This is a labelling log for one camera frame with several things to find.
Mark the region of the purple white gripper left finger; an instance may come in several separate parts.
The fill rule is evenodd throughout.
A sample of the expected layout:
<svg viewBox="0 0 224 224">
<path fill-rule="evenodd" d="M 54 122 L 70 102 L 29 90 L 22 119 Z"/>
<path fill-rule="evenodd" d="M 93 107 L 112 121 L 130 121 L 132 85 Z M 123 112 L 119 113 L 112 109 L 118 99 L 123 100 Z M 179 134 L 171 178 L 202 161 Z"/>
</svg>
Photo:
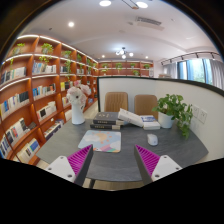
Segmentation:
<svg viewBox="0 0 224 224">
<path fill-rule="evenodd" d="M 93 145 L 88 145 L 68 157 L 59 156 L 46 168 L 46 171 L 82 186 L 92 157 Z"/>
</svg>

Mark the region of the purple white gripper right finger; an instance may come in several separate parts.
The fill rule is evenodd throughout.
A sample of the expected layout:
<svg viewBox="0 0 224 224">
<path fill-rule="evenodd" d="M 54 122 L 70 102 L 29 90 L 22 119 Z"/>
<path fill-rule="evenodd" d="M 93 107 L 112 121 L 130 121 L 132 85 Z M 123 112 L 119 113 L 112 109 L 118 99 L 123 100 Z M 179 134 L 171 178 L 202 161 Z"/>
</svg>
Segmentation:
<svg viewBox="0 0 224 224">
<path fill-rule="evenodd" d="M 145 185 L 181 170 L 168 155 L 159 156 L 142 146 L 134 146 L 134 156 Z"/>
</svg>

